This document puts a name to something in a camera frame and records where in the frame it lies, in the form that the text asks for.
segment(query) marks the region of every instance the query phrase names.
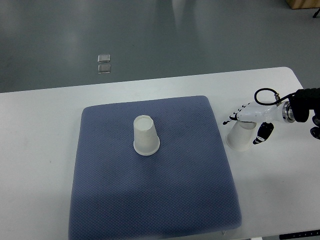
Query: upside-down cup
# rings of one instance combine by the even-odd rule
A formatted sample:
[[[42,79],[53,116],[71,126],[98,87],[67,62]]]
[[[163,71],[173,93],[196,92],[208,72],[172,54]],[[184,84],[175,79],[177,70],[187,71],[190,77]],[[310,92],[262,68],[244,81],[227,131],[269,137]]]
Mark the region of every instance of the upside-down cup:
[[[133,121],[133,147],[142,155],[149,156],[158,151],[160,139],[157,135],[154,121],[148,115],[140,115]]]
[[[256,127],[255,122],[236,121],[235,125],[226,136],[226,142],[233,150],[243,152],[250,148],[252,136]]]

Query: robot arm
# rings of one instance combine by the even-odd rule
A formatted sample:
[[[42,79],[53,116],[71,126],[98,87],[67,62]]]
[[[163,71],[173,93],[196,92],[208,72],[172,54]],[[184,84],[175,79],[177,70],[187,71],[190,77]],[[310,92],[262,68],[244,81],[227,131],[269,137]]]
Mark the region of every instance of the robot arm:
[[[275,102],[262,103],[258,101],[257,94],[265,90],[274,93]],[[234,111],[223,124],[226,125],[231,121],[261,123],[257,138],[253,141],[253,144],[259,144],[267,140],[272,133],[273,121],[304,123],[308,120],[309,110],[314,110],[315,116],[312,121],[316,127],[313,127],[310,132],[316,139],[320,139],[320,88],[299,89],[281,99],[273,89],[262,88],[255,92],[254,100]]]

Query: white table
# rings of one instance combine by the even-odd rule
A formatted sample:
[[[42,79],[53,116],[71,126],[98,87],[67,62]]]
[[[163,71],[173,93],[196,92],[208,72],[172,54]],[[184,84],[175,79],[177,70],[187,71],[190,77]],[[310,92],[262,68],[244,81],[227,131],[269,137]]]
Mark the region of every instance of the white table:
[[[222,122],[257,89],[301,89],[286,67],[0,94],[0,239],[67,240],[73,172],[85,107],[207,96],[218,122],[242,226],[182,239],[244,239],[320,229],[320,141],[314,125],[274,123],[267,142],[228,147]]]

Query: textured fabric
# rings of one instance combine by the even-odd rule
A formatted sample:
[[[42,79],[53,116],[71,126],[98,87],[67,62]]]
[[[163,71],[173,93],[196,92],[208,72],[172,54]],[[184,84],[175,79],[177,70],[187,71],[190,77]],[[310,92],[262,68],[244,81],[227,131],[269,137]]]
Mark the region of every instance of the textured fabric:
[[[133,147],[139,115],[153,119],[160,138],[150,156]],[[70,240],[184,236],[240,225],[238,195],[205,96],[83,110]]]

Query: small glass block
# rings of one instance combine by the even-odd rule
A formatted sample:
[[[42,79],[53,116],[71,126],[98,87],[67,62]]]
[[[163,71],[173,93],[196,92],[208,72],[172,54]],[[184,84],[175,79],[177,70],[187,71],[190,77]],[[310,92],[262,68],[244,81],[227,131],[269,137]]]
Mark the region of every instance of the small glass block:
[[[100,64],[98,66],[98,74],[110,73],[111,64]]]
[[[110,54],[100,54],[98,56],[98,63],[108,63],[110,62]]]

